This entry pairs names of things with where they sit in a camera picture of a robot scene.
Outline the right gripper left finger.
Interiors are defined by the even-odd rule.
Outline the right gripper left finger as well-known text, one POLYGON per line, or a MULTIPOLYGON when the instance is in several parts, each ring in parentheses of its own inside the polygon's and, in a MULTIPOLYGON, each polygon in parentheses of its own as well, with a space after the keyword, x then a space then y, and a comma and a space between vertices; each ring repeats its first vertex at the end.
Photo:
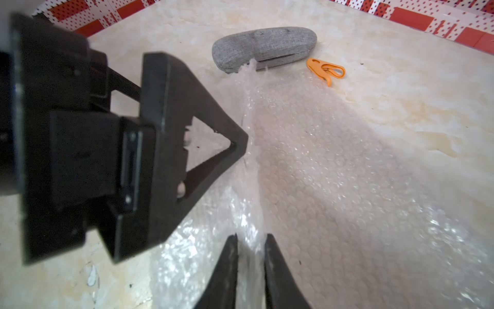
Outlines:
POLYGON ((195 309, 235 309, 238 261, 238 237, 234 234, 226 239, 208 285, 195 309))

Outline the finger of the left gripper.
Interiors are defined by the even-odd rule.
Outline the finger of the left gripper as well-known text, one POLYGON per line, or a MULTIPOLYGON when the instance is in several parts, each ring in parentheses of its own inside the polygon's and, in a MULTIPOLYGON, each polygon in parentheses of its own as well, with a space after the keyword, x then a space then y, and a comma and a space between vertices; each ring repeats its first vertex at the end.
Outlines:
POLYGON ((248 142, 248 134, 183 61, 153 52, 144 55, 142 64, 139 116, 123 123, 116 262, 165 242, 209 187, 246 153, 248 142), (187 169, 187 134, 194 120, 229 145, 187 169))

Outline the bubble wrap sheet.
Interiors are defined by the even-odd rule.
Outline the bubble wrap sheet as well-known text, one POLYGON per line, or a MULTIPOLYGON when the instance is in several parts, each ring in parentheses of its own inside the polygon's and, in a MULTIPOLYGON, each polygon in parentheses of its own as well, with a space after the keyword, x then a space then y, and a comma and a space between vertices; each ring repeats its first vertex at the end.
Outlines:
POLYGON ((269 234, 313 308, 493 307, 493 245, 466 218, 471 200, 333 91, 251 66, 206 86, 248 149, 153 252, 154 308, 192 308, 232 234, 238 308, 264 308, 269 234))

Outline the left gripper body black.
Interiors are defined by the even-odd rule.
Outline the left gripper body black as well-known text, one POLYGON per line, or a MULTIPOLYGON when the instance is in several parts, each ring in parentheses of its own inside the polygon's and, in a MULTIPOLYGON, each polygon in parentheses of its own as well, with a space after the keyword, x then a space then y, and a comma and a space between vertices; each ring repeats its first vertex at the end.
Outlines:
POLYGON ((110 110, 140 89, 83 36, 23 14, 9 18, 10 147, 26 264, 83 246, 97 228, 114 262, 149 248, 136 194, 147 128, 110 110))

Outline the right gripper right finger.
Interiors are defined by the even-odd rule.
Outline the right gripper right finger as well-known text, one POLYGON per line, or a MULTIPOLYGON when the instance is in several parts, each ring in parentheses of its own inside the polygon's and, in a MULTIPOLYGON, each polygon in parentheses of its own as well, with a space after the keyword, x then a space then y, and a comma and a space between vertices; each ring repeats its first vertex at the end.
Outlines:
POLYGON ((273 234, 267 234, 264 245, 266 308, 310 309, 298 288, 273 234))

